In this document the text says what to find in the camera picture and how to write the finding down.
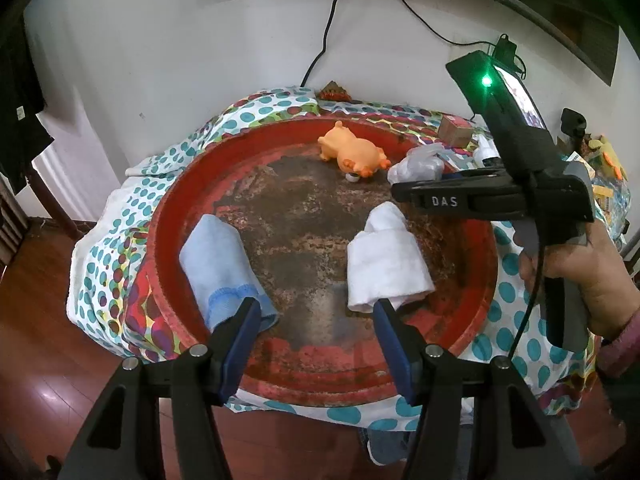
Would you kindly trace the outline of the person's right hand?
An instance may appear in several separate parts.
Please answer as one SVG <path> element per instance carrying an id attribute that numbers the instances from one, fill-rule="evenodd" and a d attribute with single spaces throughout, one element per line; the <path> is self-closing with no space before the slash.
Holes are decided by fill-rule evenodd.
<path id="1" fill-rule="evenodd" d="M 590 330 L 614 340 L 639 310 L 639 289 L 627 273 L 600 221 L 586 225 L 587 244 L 550 246 L 544 277 L 566 278 L 579 286 L 589 311 Z"/>

